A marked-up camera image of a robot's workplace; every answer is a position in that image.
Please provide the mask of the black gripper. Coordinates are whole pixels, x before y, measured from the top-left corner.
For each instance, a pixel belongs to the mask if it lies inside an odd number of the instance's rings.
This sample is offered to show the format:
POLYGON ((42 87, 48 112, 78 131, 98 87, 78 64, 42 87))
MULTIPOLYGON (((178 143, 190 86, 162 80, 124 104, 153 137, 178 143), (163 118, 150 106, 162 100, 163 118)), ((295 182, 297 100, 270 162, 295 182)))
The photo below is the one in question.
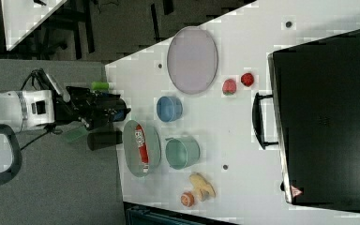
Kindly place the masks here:
POLYGON ((120 95, 67 86, 69 101, 53 95, 54 120, 57 126, 81 122, 87 130, 124 121, 131 109, 120 95))

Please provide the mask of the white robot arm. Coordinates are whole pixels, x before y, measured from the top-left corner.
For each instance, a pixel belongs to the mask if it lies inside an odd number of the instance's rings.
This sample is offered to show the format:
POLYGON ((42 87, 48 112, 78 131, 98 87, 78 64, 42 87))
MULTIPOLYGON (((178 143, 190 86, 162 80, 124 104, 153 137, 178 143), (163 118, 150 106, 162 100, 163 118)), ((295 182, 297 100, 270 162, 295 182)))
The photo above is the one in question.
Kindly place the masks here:
POLYGON ((57 127, 72 122, 91 131, 121 122, 129 113, 120 96, 82 87, 0 93, 0 151, 10 153, 9 164, 0 172, 0 186, 15 178, 23 164, 19 133, 39 129, 54 133, 57 127))

